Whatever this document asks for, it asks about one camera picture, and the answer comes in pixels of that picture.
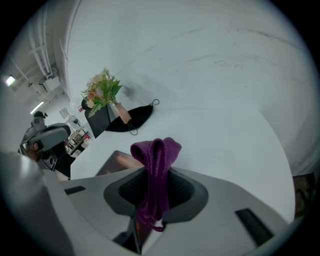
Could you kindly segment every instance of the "desk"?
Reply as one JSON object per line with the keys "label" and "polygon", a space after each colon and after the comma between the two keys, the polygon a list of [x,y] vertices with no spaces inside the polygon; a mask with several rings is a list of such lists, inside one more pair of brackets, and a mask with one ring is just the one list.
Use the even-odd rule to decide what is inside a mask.
{"label": "desk", "polygon": [[71,165],[71,179],[96,175],[114,150],[130,154],[135,142],[172,137],[182,149],[173,167],[233,182],[276,210],[288,223],[295,193],[281,144],[260,112],[230,109],[155,111],[138,129],[104,131]]}

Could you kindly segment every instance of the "black slot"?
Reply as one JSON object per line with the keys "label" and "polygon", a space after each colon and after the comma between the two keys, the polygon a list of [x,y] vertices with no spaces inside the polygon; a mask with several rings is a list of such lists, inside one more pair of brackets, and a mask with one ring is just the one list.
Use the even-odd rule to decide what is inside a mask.
{"label": "black slot", "polygon": [[261,246],[274,235],[263,222],[248,208],[237,210],[235,214],[244,225],[257,246]]}
{"label": "black slot", "polygon": [[70,187],[70,188],[67,188],[64,190],[64,192],[67,194],[67,195],[71,195],[71,194],[74,194],[74,193],[78,193],[82,190],[86,190],[85,187],[83,186],[74,186],[74,187]]}

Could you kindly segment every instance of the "black vent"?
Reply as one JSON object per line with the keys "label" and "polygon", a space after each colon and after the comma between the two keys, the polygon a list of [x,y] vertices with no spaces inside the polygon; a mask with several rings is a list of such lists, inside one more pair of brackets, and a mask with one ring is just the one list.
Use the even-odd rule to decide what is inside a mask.
{"label": "black vent", "polygon": [[[176,207],[188,201],[194,194],[194,187],[185,179],[172,174],[170,171],[167,176],[167,195],[169,208]],[[119,188],[119,195],[139,207],[148,192],[148,172],[145,170],[138,176],[132,178]]]}
{"label": "black vent", "polygon": [[148,172],[145,170],[119,188],[119,195],[139,207],[148,191]]}

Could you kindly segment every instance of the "white wall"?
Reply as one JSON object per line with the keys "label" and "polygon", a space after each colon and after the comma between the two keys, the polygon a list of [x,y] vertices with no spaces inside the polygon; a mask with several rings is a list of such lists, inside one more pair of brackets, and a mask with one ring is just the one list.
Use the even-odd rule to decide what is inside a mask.
{"label": "white wall", "polygon": [[79,113],[77,109],[79,105],[70,105],[69,98],[66,95],[63,95],[53,102],[48,103],[45,107],[40,108],[39,110],[45,112],[48,115],[48,117],[45,118],[45,124],[47,126],[55,123],[65,123],[69,120],[69,117],[63,118],[60,114],[60,111],[63,108],[66,108],[70,115],[76,116],[79,119],[81,125],[84,125],[87,122],[85,111]]}
{"label": "white wall", "polygon": [[82,0],[68,48],[70,98],[103,67],[121,80],[128,109],[261,111],[293,174],[316,149],[318,77],[290,23],[251,0]]}

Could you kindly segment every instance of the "purple knitted fabric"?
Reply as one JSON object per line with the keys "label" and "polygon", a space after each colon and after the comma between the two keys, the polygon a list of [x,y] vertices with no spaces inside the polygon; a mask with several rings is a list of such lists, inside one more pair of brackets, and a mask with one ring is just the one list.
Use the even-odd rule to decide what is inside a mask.
{"label": "purple knitted fabric", "polygon": [[142,163],[148,171],[148,191],[137,216],[142,223],[162,232],[163,227],[154,226],[169,210],[167,195],[168,170],[175,162],[181,145],[168,137],[164,140],[141,141],[131,145],[131,155]]}

